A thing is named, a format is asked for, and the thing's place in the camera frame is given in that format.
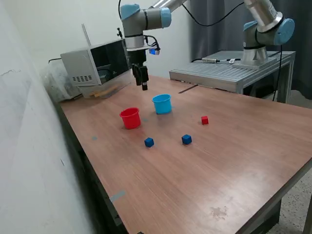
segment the plastic bag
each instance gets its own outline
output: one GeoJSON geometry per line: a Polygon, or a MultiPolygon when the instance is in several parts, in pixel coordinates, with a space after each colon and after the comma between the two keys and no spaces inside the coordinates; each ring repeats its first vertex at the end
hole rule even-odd
{"type": "Polygon", "coordinates": [[[63,61],[51,61],[41,73],[43,85],[54,101],[70,100],[81,94],[68,78],[63,61]]]}

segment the floor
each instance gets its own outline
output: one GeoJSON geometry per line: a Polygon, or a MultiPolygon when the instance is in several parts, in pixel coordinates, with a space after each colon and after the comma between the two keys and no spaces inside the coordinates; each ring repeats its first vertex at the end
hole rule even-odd
{"type": "MultiPolygon", "coordinates": [[[[290,103],[312,109],[312,100],[293,90],[290,103]]],[[[269,234],[302,234],[312,194],[312,169],[282,199],[279,224],[269,234]]]]}

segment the gray curtain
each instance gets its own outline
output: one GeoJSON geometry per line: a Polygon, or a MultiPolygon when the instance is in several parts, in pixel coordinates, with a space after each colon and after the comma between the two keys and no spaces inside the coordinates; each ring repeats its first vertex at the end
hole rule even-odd
{"type": "MultiPolygon", "coordinates": [[[[312,99],[312,1],[271,0],[277,11],[295,20],[293,38],[283,51],[296,51],[292,89],[312,99]]],[[[191,0],[190,11],[202,24],[211,24],[226,15],[243,0],[191,0]]],[[[220,50],[242,50],[243,25],[254,20],[244,5],[237,8],[224,21],[204,28],[191,20],[192,57],[202,58],[220,50]]],[[[268,51],[279,48],[267,47],[268,51]]]]}

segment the blue cube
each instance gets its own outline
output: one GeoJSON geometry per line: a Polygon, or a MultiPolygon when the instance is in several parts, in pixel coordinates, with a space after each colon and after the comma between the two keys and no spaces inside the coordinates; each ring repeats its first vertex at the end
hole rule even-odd
{"type": "Polygon", "coordinates": [[[146,147],[151,148],[154,145],[154,140],[152,138],[147,138],[144,143],[146,147]]]}
{"type": "Polygon", "coordinates": [[[191,137],[190,135],[184,135],[184,136],[182,137],[182,142],[183,142],[183,144],[185,144],[185,145],[189,145],[189,144],[192,143],[192,137],[191,137]]]}

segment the metal grating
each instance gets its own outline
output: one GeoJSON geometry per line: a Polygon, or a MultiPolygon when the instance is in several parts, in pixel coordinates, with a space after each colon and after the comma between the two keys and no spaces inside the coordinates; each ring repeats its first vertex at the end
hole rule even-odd
{"type": "MultiPolygon", "coordinates": [[[[188,63],[179,69],[171,70],[169,72],[170,79],[242,93],[243,88],[278,70],[280,54],[270,51],[268,55],[271,58],[276,58],[275,62],[260,68],[260,70],[235,67],[230,63],[196,61],[188,63]]],[[[223,60],[240,59],[242,56],[242,51],[220,51],[206,58],[223,60]]],[[[295,52],[284,51],[282,66],[292,63],[294,59],[295,52]]]]}
{"type": "Polygon", "coordinates": [[[197,74],[204,77],[216,77],[234,82],[257,72],[256,70],[234,68],[228,63],[203,63],[201,61],[189,63],[181,70],[189,74],[197,74]]]}

